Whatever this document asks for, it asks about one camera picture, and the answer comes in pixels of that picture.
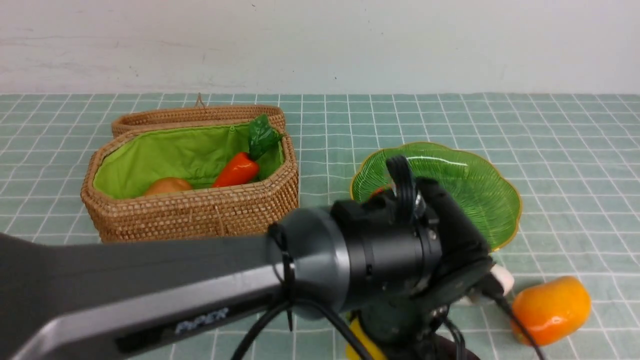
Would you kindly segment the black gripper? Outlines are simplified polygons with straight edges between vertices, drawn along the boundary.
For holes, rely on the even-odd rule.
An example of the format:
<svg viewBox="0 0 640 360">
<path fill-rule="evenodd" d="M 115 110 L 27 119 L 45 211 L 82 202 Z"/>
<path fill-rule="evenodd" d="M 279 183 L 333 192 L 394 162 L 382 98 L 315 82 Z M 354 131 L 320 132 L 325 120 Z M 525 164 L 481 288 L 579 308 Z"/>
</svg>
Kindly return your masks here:
<svg viewBox="0 0 640 360">
<path fill-rule="evenodd" d="M 388 296 L 358 310 L 359 323 L 387 360 L 429 360 L 432 337 L 441 335 L 467 347 L 461 330 L 450 320 L 451 306 L 480 282 L 465 276 L 434 278 L 434 272 L 407 294 Z"/>
</svg>

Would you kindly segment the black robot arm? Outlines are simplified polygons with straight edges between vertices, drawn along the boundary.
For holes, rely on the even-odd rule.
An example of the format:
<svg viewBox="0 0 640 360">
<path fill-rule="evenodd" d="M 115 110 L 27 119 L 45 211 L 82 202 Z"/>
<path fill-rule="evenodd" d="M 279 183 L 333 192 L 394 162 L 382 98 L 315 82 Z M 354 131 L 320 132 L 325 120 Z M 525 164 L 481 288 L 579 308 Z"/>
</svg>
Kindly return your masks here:
<svg viewBox="0 0 640 360">
<path fill-rule="evenodd" d="M 265 234 L 50 246 L 1 235 L 1 358 L 121 360 L 277 303 L 349 312 L 417 292 L 454 303 L 489 273 L 480 233 L 449 198 L 422 219 L 390 203 L 297 208 Z"/>
</svg>

